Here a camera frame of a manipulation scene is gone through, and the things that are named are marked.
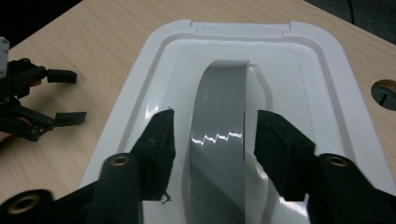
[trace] wooden table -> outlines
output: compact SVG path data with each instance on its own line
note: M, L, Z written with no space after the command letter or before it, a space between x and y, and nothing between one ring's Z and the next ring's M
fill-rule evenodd
M396 79L396 46L302 0L84 0L10 51L47 68L79 74L76 85L43 83L22 104L53 117L87 111L86 121L57 128L36 143L0 145L0 203L28 189L50 189L56 199L76 190L134 61L158 27L182 19L213 22L304 21L343 45L396 178L396 112L379 106L370 89Z

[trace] white plastic container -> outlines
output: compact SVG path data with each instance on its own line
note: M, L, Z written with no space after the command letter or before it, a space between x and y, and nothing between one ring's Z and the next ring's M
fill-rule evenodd
M175 110L177 156L167 192L172 202L143 202L145 223L190 223L191 115L205 69L215 60L249 60L246 106L246 223L309 223L305 203L288 203L256 162L257 110L274 111L316 143L357 163L378 189L395 194L373 123L339 42L302 22L235 24L175 21L147 40L128 76L81 186L103 161L129 152L152 115Z

